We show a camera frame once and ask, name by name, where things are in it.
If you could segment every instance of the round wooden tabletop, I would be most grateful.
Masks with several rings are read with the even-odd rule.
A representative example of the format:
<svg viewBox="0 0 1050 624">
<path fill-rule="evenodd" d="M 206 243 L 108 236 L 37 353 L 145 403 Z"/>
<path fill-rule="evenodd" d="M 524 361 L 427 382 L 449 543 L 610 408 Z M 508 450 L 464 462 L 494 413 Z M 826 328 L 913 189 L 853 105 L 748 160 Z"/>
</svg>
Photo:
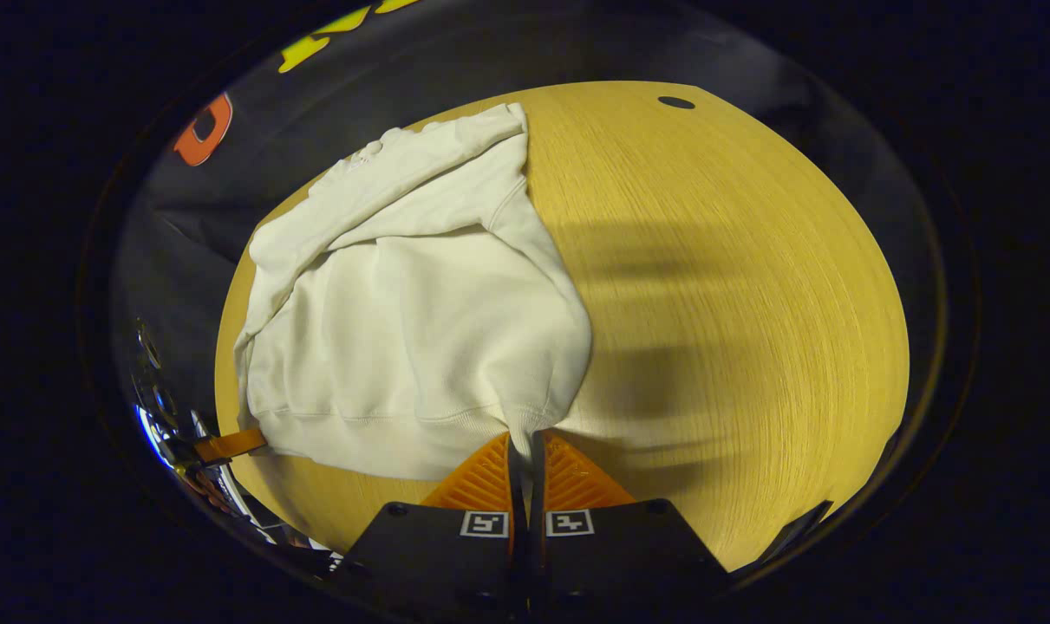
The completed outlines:
<svg viewBox="0 0 1050 624">
<path fill-rule="evenodd" d="M 886 261 L 834 183 L 685 84 L 530 88 L 412 127 L 510 102 L 528 115 L 529 195 L 593 329 L 556 429 L 633 497 L 671 498 L 727 569 L 820 502 L 853 497 L 901 421 L 908 337 Z M 245 250 L 216 341 L 220 434 L 238 431 L 231 346 L 254 271 Z M 341 553 L 383 503 L 436 486 L 266 454 L 231 470 Z"/>
</svg>

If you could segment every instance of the yellow letter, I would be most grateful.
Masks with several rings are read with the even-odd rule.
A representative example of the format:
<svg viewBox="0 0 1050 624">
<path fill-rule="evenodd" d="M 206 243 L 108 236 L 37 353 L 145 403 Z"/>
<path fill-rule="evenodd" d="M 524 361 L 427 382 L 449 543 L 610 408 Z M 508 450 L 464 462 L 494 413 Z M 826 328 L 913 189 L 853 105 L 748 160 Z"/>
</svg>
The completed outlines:
<svg viewBox="0 0 1050 624">
<path fill-rule="evenodd" d="M 339 17 L 338 20 L 327 24 L 324 27 L 318 27 L 313 35 L 355 30 L 355 28 L 358 28 L 362 24 L 363 18 L 366 17 L 366 13 L 370 11 L 371 7 L 362 7 L 357 12 L 348 13 L 348 15 Z M 278 74 L 287 74 L 292 68 L 299 66 L 301 61 L 316 55 L 316 53 L 327 46 L 327 37 L 314 39 L 313 35 L 302 37 L 281 50 L 281 66 L 278 67 Z"/>
<path fill-rule="evenodd" d="M 378 8 L 375 8 L 375 13 L 390 13 L 396 12 L 401 7 L 408 7 L 410 4 L 414 2 L 419 2 L 420 0 L 382 0 L 382 4 Z"/>
</svg>

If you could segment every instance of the dark background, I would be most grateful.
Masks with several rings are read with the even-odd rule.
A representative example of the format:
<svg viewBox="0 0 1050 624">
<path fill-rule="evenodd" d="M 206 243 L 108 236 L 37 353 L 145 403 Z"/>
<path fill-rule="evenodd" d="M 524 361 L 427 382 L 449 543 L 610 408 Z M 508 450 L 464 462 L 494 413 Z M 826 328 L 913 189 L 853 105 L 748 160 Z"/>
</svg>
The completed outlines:
<svg viewBox="0 0 1050 624">
<path fill-rule="evenodd" d="M 135 486 L 84 391 L 72 305 L 97 195 L 144 126 L 237 47 L 337 4 L 0 2 L 0 621 L 351 620 Z M 975 382 L 933 470 L 750 616 L 1050 622 L 1050 2 L 706 4 L 909 127 L 982 270 Z"/>
</svg>

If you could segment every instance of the orange tab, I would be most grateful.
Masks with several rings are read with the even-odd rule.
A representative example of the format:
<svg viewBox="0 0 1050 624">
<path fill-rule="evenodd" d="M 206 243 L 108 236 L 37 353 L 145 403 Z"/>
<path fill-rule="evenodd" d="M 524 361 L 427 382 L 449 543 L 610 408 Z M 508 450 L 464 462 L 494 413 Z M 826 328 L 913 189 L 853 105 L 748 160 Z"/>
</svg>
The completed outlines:
<svg viewBox="0 0 1050 624">
<path fill-rule="evenodd" d="M 544 511 L 589 509 L 635 503 L 624 487 L 551 431 L 544 435 Z"/>
<path fill-rule="evenodd" d="M 236 433 L 222 435 L 219 438 L 204 438 L 194 443 L 192 449 L 201 455 L 203 462 L 215 462 L 217 459 L 234 458 L 267 445 L 267 439 L 257 429 L 248 429 Z"/>
<path fill-rule="evenodd" d="M 507 433 L 486 442 L 420 504 L 446 509 L 512 513 L 509 443 Z"/>
</svg>

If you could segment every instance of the wood grain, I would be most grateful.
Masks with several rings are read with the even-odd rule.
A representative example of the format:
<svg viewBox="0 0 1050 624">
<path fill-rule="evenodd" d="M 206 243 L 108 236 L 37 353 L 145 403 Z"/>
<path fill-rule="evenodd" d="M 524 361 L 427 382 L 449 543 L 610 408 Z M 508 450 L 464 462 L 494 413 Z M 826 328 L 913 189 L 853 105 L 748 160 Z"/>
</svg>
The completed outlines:
<svg viewBox="0 0 1050 624">
<path fill-rule="evenodd" d="M 729 569 L 819 502 L 835 509 L 857 493 L 902 418 L 908 340 L 886 262 L 833 182 L 761 123 L 682 84 L 545 86 L 414 127 L 501 102 L 528 113 L 529 194 L 593 328 L 565 437 L 633 497 L 671 498 Z M 216 346 L 224 434 L 238 430 L 231 345 L 253 275 L 245 253 Z M 341 550 L 381 504 L 436 485 L 304 458 L 243 457 L 232 470 Z"/>
</svg>

